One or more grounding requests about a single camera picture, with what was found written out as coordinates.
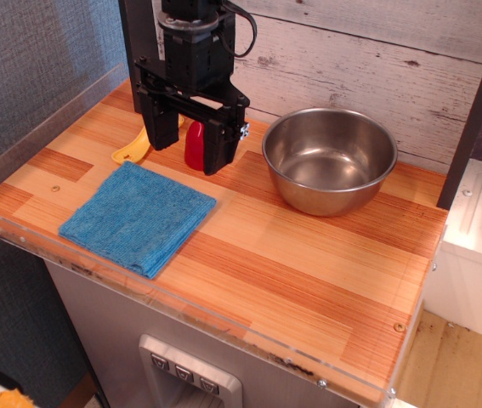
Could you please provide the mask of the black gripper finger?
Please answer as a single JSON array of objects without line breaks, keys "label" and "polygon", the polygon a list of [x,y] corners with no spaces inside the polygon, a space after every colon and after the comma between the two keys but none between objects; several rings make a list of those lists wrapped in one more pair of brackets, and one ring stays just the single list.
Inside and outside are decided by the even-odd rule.
[{"label": "black gripper finger", "polygon": [[140,106],[150,145],[164,150],[179,141],[179,114],[162,96],[141,94]]},{"label": "black gripper finger", "polygon": [[232,124],[205,121],[203,124],[203,172],[214,175],[235,158],[240,128]]}]

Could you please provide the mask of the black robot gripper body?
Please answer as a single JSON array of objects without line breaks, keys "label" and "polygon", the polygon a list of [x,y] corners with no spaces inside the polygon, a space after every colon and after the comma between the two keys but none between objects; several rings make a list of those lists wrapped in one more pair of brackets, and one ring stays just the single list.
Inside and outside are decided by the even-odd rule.
[{"label": "black robot gripper body", "polygon": [[248,135],[249,98],[231,82],[235,60],[248,51],[235,49],[236,20],[251,15],[242,8],[163,8],[156,16],[163,55],[157,62],[141,57],[137,93],[162,96],[179,118],[217,121]]}]

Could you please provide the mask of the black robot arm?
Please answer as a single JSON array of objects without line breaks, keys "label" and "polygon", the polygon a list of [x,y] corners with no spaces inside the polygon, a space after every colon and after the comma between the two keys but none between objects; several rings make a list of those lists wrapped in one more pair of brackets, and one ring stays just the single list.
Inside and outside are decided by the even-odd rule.
[{"label": "black robot arm", "polygon": [[213,175],[230,164],[248,134],[249,98],[231,82],[235,18],[255,19],[231,1],[164,1],[157,16],[164,59],[139,60],[137,84],[150,145],[163,150],[179,141],[179,116],[203,126],[203,171]]}]

